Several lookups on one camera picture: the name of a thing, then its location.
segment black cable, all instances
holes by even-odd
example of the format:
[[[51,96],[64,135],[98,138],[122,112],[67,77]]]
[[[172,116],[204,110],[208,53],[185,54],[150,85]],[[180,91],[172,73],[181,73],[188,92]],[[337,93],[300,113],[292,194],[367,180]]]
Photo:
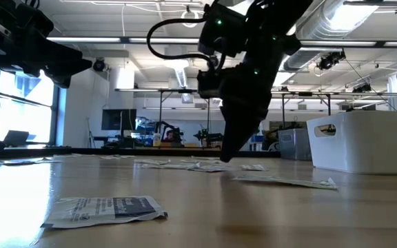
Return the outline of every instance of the black cable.
[[[158,53],[154,48],[152,48],[151,46],[151,36],[154,33],[154,31],[156,31],[158,28],[165,26],[167,24],[173,24],[173,23],[201,23],[206,21],[206,17],[203,17],[201,19],[169,19],[169,20],[165,20],[165,21],[161,21],[158,24],[154,25],[150,31],[148,32],[148,35],[146,36],[146,43],[148,46],[148,49],[151,51],[152,54],[154,54],[155,56],[161,58],[161,59],[193,59],[193,58],[197,58],[197,59],[204,59],[207,61],[207,66],[210,69],[214,69],[214,66],[212,65],[212,61],[211,59],[204,55],[204,54],[180,54],[180,55],[175,55],[175,56],[169,56],[169,55],[164,55],[164,54],[160,54]]]
[[[28,3],[28,0],[25,1],[25,4],[29,5],[30,7],[39,9],[39,6],[41,6],[41,0],[30,0],[30,3]]]
[[[366,80],[355,70],[355,68],[351,65],[351,63],[350,63],[347,59],[345,59],[345,60],[346,60],[346,62],[350,65],[350,67],[353,69],[353,71],[355,71],[356,74],[361,78],[361,80],[363,80],[364,82],[366,82]],[[375,93],[377,93],[377,91],[376,91],[374,88],[370,87],[370,89],[373,90]],[[393,105],[389,103],[389,101],[385,100],[379,93],[377,93],[377,95],[378,95],[382,100],[384,100],[384,102],[386,102],[391,108],[393,108],[394,111],[397,112],[396,108],[394,108]]]
[[[220,72],[221,69],[223,69],[223,65],[225,64],[225,60],[226,60],[226,40],[224,38],[217,38],[214,43],[216,43],[217,41],[221,41],[221,46],[223,48],[223,53],[221,54],[220,57],[220,63],[218,63],[218,67],[217,67],[217,72]]]
[[[217,67],[217,72],[221,71],[221,69],[223,68],[223,65],[225,64],[225,60],[226,60],[226,54],[221,54],[220,63],[218,64],[218,67]]]

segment laptop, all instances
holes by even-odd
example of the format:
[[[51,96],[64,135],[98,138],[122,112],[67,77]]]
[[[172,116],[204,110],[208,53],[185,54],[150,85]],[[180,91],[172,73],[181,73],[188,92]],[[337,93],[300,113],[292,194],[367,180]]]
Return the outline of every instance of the laptop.
[[[28,136],[29,132],[9,130],[4,138],[4,143],[11,147],[23,146],[26,145]]]

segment wooden table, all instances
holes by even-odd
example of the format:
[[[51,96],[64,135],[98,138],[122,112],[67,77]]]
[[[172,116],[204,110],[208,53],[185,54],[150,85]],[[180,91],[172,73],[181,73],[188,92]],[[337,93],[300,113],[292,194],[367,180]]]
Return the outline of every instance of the wooden table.
[[[176,151],[220,151],[219,148],[202,148],[202,147],[136,147],[136,149],[162,149]]]
[[[340,189],[331,191],[237,183],[223,173],[137,169],[133,158],[56,159],[63,162],[0,166],[0,247],[397,247],[397,176],[353,175],[270,158],[232,162],[235,168],[269,169],[234,175],[332,177]],[[152,196],[169,218],[39,228],[53,202],[63,197],[143,195]]]

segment window frame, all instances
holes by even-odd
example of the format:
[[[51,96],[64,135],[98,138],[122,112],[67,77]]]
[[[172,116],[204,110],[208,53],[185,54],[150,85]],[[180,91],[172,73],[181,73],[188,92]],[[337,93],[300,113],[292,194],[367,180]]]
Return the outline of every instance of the window frame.
[[[58,117],[58,105],[59,105],[59,92],[60,89],[54,85],[53,87],[53,102],[51,106],[38,103],[36,101],[31,101],[19,96],[13,96],[10,94],[5,94],[0,92],[0,97],[5,98],[8,100],[16,101],[18,103],[22,104],[28,104],[28,105],[33,105],[37,107],[49,107],[52,112],[51,116],[51,124],[50,124],[50,138],[48,142],[34,142],[34,141],[27,141],[27,145],[56,145],[56,132],[57,132],[57,117]]]

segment white storage bin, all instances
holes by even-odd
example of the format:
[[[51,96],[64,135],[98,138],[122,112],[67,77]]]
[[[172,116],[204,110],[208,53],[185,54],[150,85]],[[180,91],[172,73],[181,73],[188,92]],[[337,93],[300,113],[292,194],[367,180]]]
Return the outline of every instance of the white storage bin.
[[[334,125],[326,134],[321,126]],[[315,167],[397,174],[397,112],[354,111],[307,122]]]

